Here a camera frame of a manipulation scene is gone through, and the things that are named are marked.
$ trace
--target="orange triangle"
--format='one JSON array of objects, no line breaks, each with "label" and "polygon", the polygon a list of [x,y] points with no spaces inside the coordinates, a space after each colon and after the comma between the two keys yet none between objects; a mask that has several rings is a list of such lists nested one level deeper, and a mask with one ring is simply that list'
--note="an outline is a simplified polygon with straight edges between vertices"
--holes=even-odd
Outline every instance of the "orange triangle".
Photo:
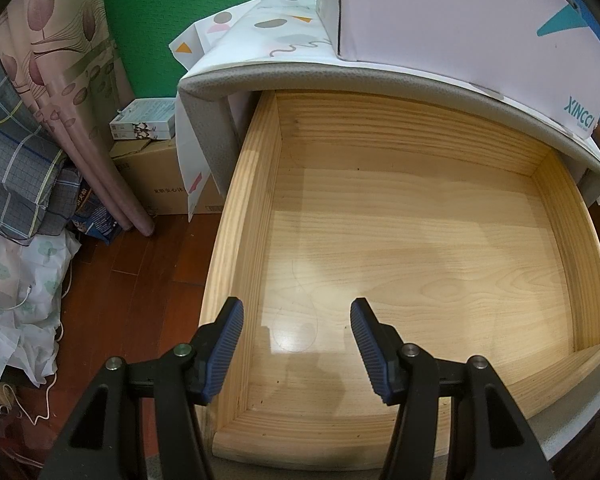
[{"label": "orange triangle", "polygon": [[189,48],[189,45],[186,43],[181,44],[177,49],[176,52],[186,52],[187,54],[192,54],[191,49]]}]

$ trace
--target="pink floral curtain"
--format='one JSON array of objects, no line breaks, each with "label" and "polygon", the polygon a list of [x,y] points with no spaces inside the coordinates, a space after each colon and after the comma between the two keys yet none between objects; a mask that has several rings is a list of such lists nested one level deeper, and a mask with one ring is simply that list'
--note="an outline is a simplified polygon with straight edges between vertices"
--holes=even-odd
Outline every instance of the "pink floral curtain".
[{"label": "pink floral curtain", "polygon": [[109,157],[109,121],[134,96],[104,1],[12,0],[0,17],[0,60],[120,226],[151,235],[152,219]]}]

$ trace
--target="open drawer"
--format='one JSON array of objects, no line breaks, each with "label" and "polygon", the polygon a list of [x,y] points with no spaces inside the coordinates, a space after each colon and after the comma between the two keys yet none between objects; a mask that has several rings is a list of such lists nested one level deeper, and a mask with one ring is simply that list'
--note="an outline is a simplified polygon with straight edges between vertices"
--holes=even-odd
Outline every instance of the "open drawer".
[{"label": "open drawer", "polygon": [[[600,245],[552,148],[421,102],[264,92],[226,200],[200,323],[244,303],[212,452],[302,469],[380,467],[396,407],[349,326],[378,319],[437,358],[483,354],[525,416],[600,362]],[[436,452],[448,447],[440,402]]]}]

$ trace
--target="silver bolt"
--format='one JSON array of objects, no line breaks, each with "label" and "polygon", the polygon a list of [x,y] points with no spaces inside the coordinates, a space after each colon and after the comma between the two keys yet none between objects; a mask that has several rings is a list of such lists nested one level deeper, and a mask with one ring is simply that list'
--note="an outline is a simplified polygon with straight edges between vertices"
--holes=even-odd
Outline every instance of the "silver bolt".
[{"label": "silver bolt", "polygon": [[191,353],[191,345],[189,343],[180,343],[173,347],[173,353],[178,357],[184,357]]},{"label": "silver bolt", "polygon": [[487,366],[489,366],[487,359],[485,359],[481,355],[473,356],[471,358],[471,364],[478,368],[478,370],[484,370]]},{"label": "silver bolt", "polygon": [[107,370],[117,370],[122,366],[122,359],[120,357],[110,357],[105,363]]},{"label": "silver bolt", "polygon": [[402,351],[402,355],[405,357],[416,357],[416,355],[420,353],[420,347],[418,345],[414,345],[413,343],[402,345],[400,350]]}]

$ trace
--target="small white box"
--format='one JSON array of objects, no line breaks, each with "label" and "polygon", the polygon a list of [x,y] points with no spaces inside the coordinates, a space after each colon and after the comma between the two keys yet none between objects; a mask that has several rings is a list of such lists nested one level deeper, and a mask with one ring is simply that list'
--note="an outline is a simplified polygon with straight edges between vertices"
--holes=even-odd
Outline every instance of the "small white box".
[{"label": "small white box", "polygon": [[115,140],[168,140],[175,135],[174,97],[136,99],[109,126]]},{"label": "small white box", "polygon": [[587,138],[600,118],[600,41],[566,0],[317,0],[344,60],[440,74]]}]

